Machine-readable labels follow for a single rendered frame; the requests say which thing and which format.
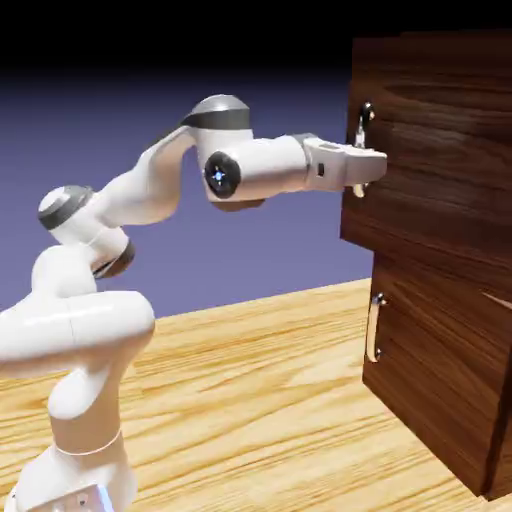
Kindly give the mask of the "dark wood cabinet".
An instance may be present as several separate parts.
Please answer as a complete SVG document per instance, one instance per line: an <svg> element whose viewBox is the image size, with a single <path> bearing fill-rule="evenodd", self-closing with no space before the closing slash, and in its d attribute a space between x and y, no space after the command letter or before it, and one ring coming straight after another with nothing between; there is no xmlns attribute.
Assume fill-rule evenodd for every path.
<svg viewBox="0 0 512 512"><path fill-rule="evenodd" d="M347 138L388 156L341 210L374 254L364 383L474 494L512 494L512 29L355 40Z"/></svg>

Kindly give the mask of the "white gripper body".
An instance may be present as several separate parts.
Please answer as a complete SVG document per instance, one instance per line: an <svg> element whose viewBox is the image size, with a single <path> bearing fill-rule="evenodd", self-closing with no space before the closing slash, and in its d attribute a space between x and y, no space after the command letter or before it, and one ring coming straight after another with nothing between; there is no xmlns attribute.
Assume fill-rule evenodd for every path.
<svg viewBox="0 0 512 512"><path fill-rule="evenodd" d="M386 153L352 145L345 145L344 151L346 186L376 182L386 174Z"/></svg>

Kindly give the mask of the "dark wood door with handle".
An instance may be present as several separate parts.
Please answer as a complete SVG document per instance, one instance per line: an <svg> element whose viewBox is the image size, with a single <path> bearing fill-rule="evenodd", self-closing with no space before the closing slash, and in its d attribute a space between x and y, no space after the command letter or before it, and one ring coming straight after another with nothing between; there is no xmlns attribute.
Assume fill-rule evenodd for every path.
<svg viewBox="0 0 512 512"><path fill-rule="evenodd" d="M512 91L428 82L354 82L348 130L370 101L366 144L388 170L346 193L342 236L430 264L512 302Z"/></svg>

